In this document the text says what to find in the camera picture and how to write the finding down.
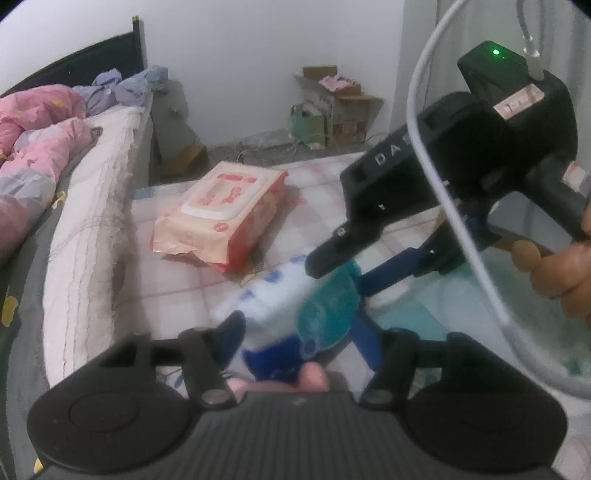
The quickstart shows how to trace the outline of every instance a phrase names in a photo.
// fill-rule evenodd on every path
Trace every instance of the black headboard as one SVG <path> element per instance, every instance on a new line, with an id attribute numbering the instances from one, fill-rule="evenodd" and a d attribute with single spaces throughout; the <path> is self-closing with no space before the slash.
<path id="1" fill-rule="evenodd" d="M 17 83 L 2 94 L 27 90 L 39 85 L 61 83 L 90 85 L 95 77 L 110 69 L 117 69 L 126 78 L 144 68 L 139 18 L 133 17 L 133 31 L 95 43 L 67 57 L 55 61 Z"/>

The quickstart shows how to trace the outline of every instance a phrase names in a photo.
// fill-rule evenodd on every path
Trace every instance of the round black disc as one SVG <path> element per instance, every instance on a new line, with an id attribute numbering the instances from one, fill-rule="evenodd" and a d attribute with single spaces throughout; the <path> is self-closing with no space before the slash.
<path id="1" fill-rule="evenodd" d="M 50 391 L 31 409 L 28 432 L 42 461 L 105 474 L 152 462 L 189 424 L 188 402 L 155 382 L 143 392 Z"/>
<path id="2" fill-rule="evenodd" d="M 448 393 L 434 384 L 407 406 L 407 426 L 428 453 L 470 471 L 551 465 L 566 431 L 552 397 L 537 392 Z"/>

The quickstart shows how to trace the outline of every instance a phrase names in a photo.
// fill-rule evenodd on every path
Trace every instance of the checkered tablecloth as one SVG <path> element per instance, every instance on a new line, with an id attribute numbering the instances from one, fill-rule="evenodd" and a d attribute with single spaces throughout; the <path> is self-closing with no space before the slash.
<path id="1" fill-rule="evenodd" d="M 258 275 L 265 275 L 305 247 L 322 243 L 346 220 L 339 174 L 358 157 L 340 155 L 275 167 L 289 173 L 285 180 L 287 191 L 280 213 L 259 240 L 264 260 Z M 119 337 L 130 331 L 150 331 L 157 339 L 173 338 L 188 328 L 214 326 L 211 311 L 241 289 L 238 279 L 231 275 L 222 275 L 206 265 L 169 260 L 150 250 L 156 217 L 193 183 L 136 192 L 129 227 L 134 249 L 126 258 L 125 282 L 116 299 Z M 436 215 L 432 209 L 387 227 L 378 242 L 356 257 L 362 271 L 378 266 L 404 248 L 423 243 L 433 230 Z M 404 283 L 398 284 L 372 301 L 393 301 L 406 289 Z M 327 369 L 344 375 L 348 387 L 356 391 L 362 390 L 371 377 L 352 344 Z"/>

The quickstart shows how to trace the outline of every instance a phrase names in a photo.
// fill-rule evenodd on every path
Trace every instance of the silver bolt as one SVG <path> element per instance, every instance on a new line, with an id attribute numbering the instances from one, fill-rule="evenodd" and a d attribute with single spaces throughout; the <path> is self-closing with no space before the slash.
<path id="1" fill-rule="evenodd" d="M 212 390 L 207 390 L 203 395 L 201 395 L 201 399 L 207 405 L 219 407 L 228 403 L 232 399 L 232 394 L 228 390 L 214 388 Z"/>
<path id="2" fill-rule="evenodd" d="M 390 405 L 394 401 L 394 395 L 392 392 L 388 390 L 382 390 L 377 388 L 375 390 L 369 390 L 364 396 L 363 399 L 373 406 L 376 407 L 385 407 L 386 405 Z"/>

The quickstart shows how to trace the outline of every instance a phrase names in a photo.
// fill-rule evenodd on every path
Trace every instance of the cable connector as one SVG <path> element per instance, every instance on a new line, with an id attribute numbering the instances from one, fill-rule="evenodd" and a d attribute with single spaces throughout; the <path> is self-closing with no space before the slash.
<path id="1" fill-rule="evenodd" d="M 534 39 L 532 37 L 525 38 L 525 47 L 523 53 L 527 63 L 527 71 L 534 80 L 541 82 L 544 80 L 544 67 L 542 66 L 542 57 L 540 52 L 534 47 Z"/>

